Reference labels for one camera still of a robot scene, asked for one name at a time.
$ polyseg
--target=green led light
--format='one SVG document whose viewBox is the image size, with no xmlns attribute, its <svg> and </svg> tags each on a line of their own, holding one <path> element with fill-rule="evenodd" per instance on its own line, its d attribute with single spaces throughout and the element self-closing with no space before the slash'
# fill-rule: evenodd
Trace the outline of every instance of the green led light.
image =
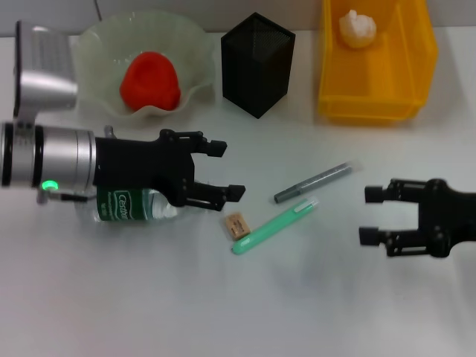
<svg viewBox="0 0 476 357">
<path fill-rule="evenodd" d="M 53 180 L 48 180 L 42 183 L 43 190 L 57 190 L 58 183 Z"/>
</svg>

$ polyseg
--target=white wall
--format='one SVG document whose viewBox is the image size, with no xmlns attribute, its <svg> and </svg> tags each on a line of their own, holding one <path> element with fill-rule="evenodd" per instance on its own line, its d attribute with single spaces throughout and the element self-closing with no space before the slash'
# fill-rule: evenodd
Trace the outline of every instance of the white wall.
<svg viewBox="0 0 476 357">
<path fill-rule="evenodd" d="M 103 18 L 121 11 L 158 8 L 189 16 L 211 31 L 229 30 L 254 11 L 292 30 L 315 28 L 321 6 L 321 0 L 97 1 Z M 476 0 L 427 1 L 435 26 L 476 25 Z M 97 22 L 98 16 L 94 0 L 0 0 L 0 36 L 11 36 L 17 19 L 79 33 Z"/>
</svg>

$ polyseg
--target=white wavy bowl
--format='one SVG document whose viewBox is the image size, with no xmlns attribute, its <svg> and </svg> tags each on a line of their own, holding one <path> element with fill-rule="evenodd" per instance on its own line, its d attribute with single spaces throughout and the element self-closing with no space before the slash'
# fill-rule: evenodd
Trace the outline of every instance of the white wavy bowl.
<svg viewBox="0 0 476 357">
<path fill-rule="evenodd" d="M 119 88 L 131 61 L 156 51 L 173 64 L 181 98 L 175 110 L 145 106 L 134 112 Z M 182 110 L 198 89 L 213 83 L 213 41 L 189 19 L 159 10 L 121 13 L 84 32 L 73 45 L 79 101 L 99 103 L 110 115 L 139 119 Z"/>
</svg>

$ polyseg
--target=green highlighter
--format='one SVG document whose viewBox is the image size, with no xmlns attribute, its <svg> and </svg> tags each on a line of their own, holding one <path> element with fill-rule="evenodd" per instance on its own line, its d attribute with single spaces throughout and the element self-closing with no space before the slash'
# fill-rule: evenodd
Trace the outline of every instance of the green highlighter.
<svg viewBox="0 0 476 357">
<path fill-rule="evenodd" d="M 297 205 L 292 206 L 287 211 L 281 213 L 279 216 L 276 216 L 265 225 L 262 225 L 257 230 L 252 231 L 248 236 L 243 237 L 238 242 L 234 243 L 231 250 L 235 254 L 243 254 L 246 251 L 249 251 L 254 246 L 267 240 L 273 234 L 276 234 L 283 228 L 303 218 L 308 213 L 311 213 L 314 208 L 318 206 L 318 203 L 319 201 L 315 197 L 304 199 Z"/>
</svg>

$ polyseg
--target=black mesh container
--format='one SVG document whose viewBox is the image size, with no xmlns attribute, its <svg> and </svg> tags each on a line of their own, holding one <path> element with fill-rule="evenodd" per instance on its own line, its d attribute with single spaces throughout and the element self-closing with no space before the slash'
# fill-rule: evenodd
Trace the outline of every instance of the black mesh container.
<svg viewBox="0 0 476 357">
<path fill-rule="evenodd" d="M 222 37 L 223 97 L 261 118 L 288 92 L 295 35 L 254 13 Z"/>
</svg>

